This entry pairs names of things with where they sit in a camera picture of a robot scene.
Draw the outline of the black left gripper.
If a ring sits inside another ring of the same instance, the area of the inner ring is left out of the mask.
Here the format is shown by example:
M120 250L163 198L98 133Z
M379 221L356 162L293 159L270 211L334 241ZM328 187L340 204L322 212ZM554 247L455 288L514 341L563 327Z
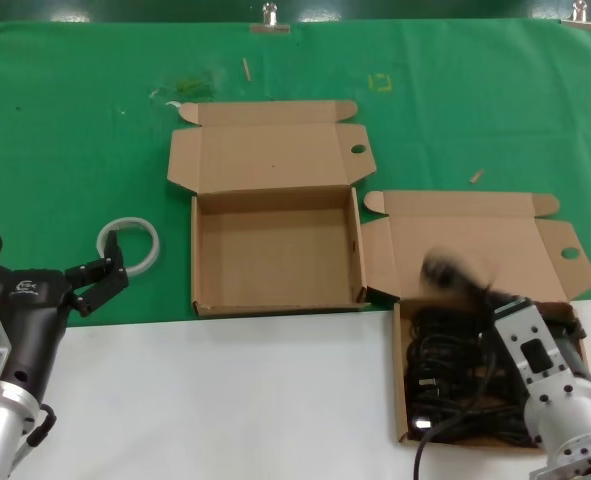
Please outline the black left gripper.
M3 241L0 235L0 253ZM0 321L11 350L0 379L42 402L68 316L87 317L129 285L117 234L104 257L63 272L0 267Z

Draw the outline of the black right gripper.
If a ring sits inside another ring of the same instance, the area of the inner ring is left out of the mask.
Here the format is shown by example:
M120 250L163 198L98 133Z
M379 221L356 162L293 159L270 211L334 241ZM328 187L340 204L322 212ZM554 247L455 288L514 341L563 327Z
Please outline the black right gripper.
M421 266L422 281L432 289L456 292L492 325L495 312L505 305L505 295L478 284L460 258L445 250L429 250Z

